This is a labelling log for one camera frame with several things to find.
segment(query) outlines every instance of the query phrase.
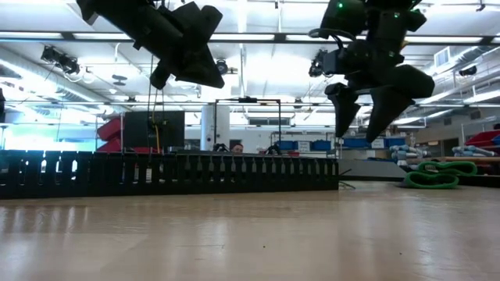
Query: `black cable carrier chain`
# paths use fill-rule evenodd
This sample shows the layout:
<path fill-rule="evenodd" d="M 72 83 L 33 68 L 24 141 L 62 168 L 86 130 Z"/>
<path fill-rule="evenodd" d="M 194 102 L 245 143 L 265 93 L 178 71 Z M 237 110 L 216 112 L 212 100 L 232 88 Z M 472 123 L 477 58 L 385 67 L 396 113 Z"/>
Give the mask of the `black cable carrier chain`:
<path fill-rule="evenodd" d="M 0 157 L 8 162 L 0 199 L 338 190 L 333 158 L 203 151 L 0 151 Z"/>

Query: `red machine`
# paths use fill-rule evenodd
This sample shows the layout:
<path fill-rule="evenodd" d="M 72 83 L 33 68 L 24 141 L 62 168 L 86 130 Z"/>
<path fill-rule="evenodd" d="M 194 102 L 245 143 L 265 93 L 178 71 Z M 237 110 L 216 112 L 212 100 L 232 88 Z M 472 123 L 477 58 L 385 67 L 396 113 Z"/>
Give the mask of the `red machine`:
<path fill-rule="evenodd" d="M 101 140 L 107 141 L 97 151 L 100 152 L 121 152 L 121 124 L 120 117 L 111 119 L 106 124 L 97 129 L 97 135 Z M 149 148 L 130 148 L 137 153 L 149 153 Z M 158 153 L 156 149 L 152 150 L 153 153 Z"/>
<path fill-rule="evenodd" d="M 500 130 L 479 133 L 468 140 L 465 145 L 473 145 L 500 154 Z"/>

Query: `red panel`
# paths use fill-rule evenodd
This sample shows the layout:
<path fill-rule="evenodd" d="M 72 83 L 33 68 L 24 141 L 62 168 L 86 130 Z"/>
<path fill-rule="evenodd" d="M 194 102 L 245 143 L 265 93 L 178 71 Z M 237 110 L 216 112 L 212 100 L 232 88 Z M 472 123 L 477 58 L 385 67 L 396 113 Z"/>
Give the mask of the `red panel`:
<path fill-rule="evenodd" d="M 110 141 L 113 138 L 120 137 L 120 130 L 120 118 L 118 117 L 115 119 L 111 119 L 111 121 L 98 128 L 97 135 L 99 135 L 99 137 L 103 141 Z"/>
<path fill-rule="evenodd" d="M 484 144 L 482 146 L 492 146 L 493 139 L 498 135 L 500 135 L 500 130 L 493 130 L 493 131 L 479 133 L 476 136 L 472 137 L 470 140 L 468 140 L 466 142 L 466 145 L 475 145 L 479 148 L 481 147 L 481 145 L 478 144 Z"/>
<path fill-rule="evenodd" d="M 97 149 L 99 152 L 121 152 L 120 137 L 115 137 Z"/>

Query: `wooden table surface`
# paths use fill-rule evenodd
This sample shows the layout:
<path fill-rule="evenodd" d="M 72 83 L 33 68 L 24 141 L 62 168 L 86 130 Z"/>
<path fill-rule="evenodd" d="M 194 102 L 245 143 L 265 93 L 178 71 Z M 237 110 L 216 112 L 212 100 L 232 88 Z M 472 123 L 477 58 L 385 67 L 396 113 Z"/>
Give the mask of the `wooden table surface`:
<path fill-rule="evenodd" d="M 500 190 L 0 201 L 2 281 L 500 280 Z"/>

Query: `computer monitor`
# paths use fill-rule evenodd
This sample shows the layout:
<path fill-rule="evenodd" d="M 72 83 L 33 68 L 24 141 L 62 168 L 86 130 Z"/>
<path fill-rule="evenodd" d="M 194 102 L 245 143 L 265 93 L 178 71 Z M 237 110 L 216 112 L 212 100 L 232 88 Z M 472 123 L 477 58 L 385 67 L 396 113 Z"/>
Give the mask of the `computer monitor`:
<path fill-rule="evenodd" d="M 170 147 L 184 147 L 184 117 L 184 111 L 155 112 L 159 144 L 164 151 Z M 152 112 L 126 112 L 123 120 L 123 146 L 156 148 L 156 130 L 152 120 Z"/>

